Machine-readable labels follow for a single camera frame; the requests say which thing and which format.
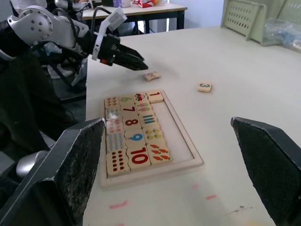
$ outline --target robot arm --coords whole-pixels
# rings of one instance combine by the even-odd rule
[[[118,8],[101,23],[99,33],[94,34],[81,22],[31,6],[19,17],[9,16],[0,23],[0,59],[12,61],[29,47],[49,41],[79,54],[82,51],[92,54],[94,60],[100,59],[107,65],[116,63],[132,70],[148,69],[138,52],[122,46],[118,37],[105,34],[107,28],[113,31],[126,19]]]

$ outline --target loose puzzle piece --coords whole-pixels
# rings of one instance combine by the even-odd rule
[[[129,130],[125,132],[127,147],[136,147],[145,145],[145,139],[142,129]]]
[[[122,119],[124,130],[141,129],[141,123],[138,115],[125,116]]]
[[[145,145],[136,146],[127,149],[128,165],[131,170],[145,168],[150,166],[150,158]]]
[[[211,91],[212,83],[211,82],[199,82],[198,91],[209,93]]]
[[[119,100],[117,97],[108,97],[104,100],[105,108],[119,108]]]
[[[106,122],[107,134],[123,132],[122,119],[108,120]]]
[[[122,118],[119,108],[108,108],[105,110],[106,120],[120,119]]]
[[[135,93],[134,102],[136,105],[140,103],[149,103],[146,93]]]
[[[154,113],[150,103],[136,104],[138,115]]]
[[[146,115],[139,115],[140,123],[142,128],[144,127],[153,127],[153,126],[159,126],[157,123],[157,118],[155,114],[146,114]]]
[[[143,133],[145,142],[147,144],[149,144],[150,142],[162,142],[162,140],[165,141],[162,131],[158,126],[143,128]]]
[[[131,171],[128,166],[128,157],[125,150],[107,153],[107,172],[109,176],[115,176]]]
[[[120,110],[123,117],[138,115],[136,105],[122,105]]]
[[[154,79],[161,78],[161,75],[157,72],[151,72],[151,73],[145,74],[144,77],[147,81],[151,81],[151,80],[154,80]]]
[[[170,156],[168,147],[162,144],[148,144],[147,151],[149,153],[150,162],[153,165],[171,162],[173,158]]]
[[[146,92],[151,104],[162,102],[164,100],[160,90],[152,90]]]
[[[107,135],[106,144],[107,152],[126,150],[126,139],[123,133],[113,133]]]
[[[126,106],[126,105],[134,105],[134,97],[133,95],[124,95],[122,97],[119,97],[120,106]]]

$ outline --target red marks on table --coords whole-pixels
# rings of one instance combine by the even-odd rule
[[[214,199],[215,197],[216,197],[216,195],[214,194],[214,195],[211,195],[211,196],[206,197],[206,199],[207,199],[207,200],[210,200],[210,199]]]
[[[200,187],[201,187],[201,185],[200,185],[199,183],[194,183],[194,184],[191,186],[191,188],[192,188],[192,189],[195,189],[195,190],[199,189]]]
[[[128,201],[125,200],[123,203],[119,203],[119,204],[116,204],[116,205],[111,205],[111,206],[109,206],[109,208],[111,210],[113,210],[113,209],[117,209],[117,208],[124,207],[124,206],[127,206],[127,205],[128,205]]]

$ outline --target wall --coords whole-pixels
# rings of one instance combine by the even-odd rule
[[[219,26],[222,20],[223,0],[170,0],[186,6],[185,28]],[[170,19],[169,30],[176,30],[176,19]]]
[[[13,15],[13,11],[11,9],[9,0],[0,0],[1,7],[0,7],[0,22],[7,19],[9,15]]]

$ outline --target table surface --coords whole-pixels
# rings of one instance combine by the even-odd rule
[[[301,146],[301,55],[261,47],[219,27],[129,36],[121,43],[136,49],[149,70],[90,58],[87,120],[100,117],[104,97],[163,89],[205,164],[109,189],[100,187],[98,173],[84,225],[275,226],[248,176],[230,120],[277,126]],[[162,78],[145,81],[141,75],[151,71]],[[213,83],[211,93],[197,92],[201,81]],[[119,203],[124,206],[110,209]]]
[[[104,7],[110,12],[116,10],[114,7]],[[172,3],[162,3],[153,7],[141,8],[138,5],[132,5],[131,7],[122,8],[124,14],[126,16],[136,16],[136,15],[144,15],[151,13],[166,13],[166,12],[174,12],[174,11],[183,11],[187,10],[187,7],[180,6]],[[91,20],[93,18],[93,9],[88,9],[83,11],[83,20]],[[98,10],[96,14],[97,19],[106,18],[108,16],[107,13]]]

